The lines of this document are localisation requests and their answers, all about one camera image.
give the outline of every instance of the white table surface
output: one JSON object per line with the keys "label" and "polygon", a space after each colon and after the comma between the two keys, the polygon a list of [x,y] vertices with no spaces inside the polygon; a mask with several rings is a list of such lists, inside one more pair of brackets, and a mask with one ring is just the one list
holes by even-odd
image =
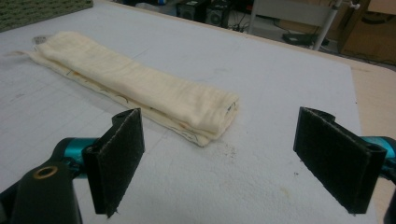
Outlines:
{"label": "white table surface", "polygon": [[209,26],[95,2],[94,8],[0,33],[0,190],[48,159],[66,137],[100,137],[126,110],[12,50],[36,35],[78,31],[174,76],[236,92],[240,112],[200,148],[143,119],[146,153],[119,207],[93,212],[75,180],[84,223],[376,223],[352,216],[292,150],[300,106],[359,135],[350,67]]}

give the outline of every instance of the cream towel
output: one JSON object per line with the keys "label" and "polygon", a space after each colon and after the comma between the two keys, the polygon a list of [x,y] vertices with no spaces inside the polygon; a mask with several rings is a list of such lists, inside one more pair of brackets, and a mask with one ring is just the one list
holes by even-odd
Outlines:
{"label": "cream towel", "polygon": [[198,146],[219,138],[238,111],[234,93],[144,66],[75,32],[60,32],[35,51],[33,61],[99,91],[174,130]]}

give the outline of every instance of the floor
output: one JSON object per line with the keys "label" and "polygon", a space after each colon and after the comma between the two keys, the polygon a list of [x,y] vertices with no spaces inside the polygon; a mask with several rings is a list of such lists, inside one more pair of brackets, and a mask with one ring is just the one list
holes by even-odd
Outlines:
{"label": "floor", "polygon": [[[239,32],[247,33],[248,32],[248,24],[250,20],[250,15],[244,14],[238,11],[232,11],[229,19],[229,29],[240,29]],[[298,32],[292,30],[285,30],[281,28],[279,25],[279,20],[271,19],[271,18],[257,18],[255,21],[255,31],[254,35],[261,36],[263,38],[272,39],[279,42],[285,42],[282,39],[283,34],[291,33],[291,34],[299,34]],[[364,63],[375,64],[382,67],[387,67],[393,71],[396,71],[396,63],[377,63],[370,60],[363,60],[358,58],[353,58],[350,56],[343,55],[338,52],[337,49],[337,41],[329,40],[328,46],[322,46],[319,51],[324,53],[329,53],[332,55],[336,55],[343,58],[348,58]],[[312,46],[300,46],[302,48],[310,49]]]}
{"label": "floor", "polygon": [[[155,7],[155,6],[152,6],[149,4],[138,4],[137,7],[142,7],[145,9],[158,11],[163,14],[176,16],[177,15],[176,3],[179,1],[180,0],[168,0],[167,4],[163,7]],[[233,10],[230,13],[228,29],[235,30],[236,32],[247,33],[248,26],[249,26],[249,20],[250,20],[249,14]],[[267,39],[272,39],[272,40],[279,41],[279,42],[285,42],[282,39],[283,34],[299,34],[298,32],[295,32],[292,30],[285,30],[285,29],[281,28],[278,24],[279,24],[279,20],[277,20],[277,19],[257,18],[257,20],[255,21],[254,35],[260,36],[263,38],[267,38]],[[325,46],[325,47],[322,46],[319,49],[319,51],[324,52],[324,53],[329,53],[332,55],[336,55],[339,57],[343,57],[343,58],[348,58],[348,59],[364,62],[364,63],[387,67],[388,69],[396,71],[396,63],[394,63],[394,64],[377,63],[377,62],[373,62],[370,60],[363,60],[363,59],[359,59],[359,58],[353,58],[350,56],[346,56],[346,55],[343,55],[338,52],[337,41],[334,41],[334,40],[329,40],[329,41],[330,41],[329,45]],[[307,48],[307,49],[312,48],[312,46],[300,46],[300,47]]]}

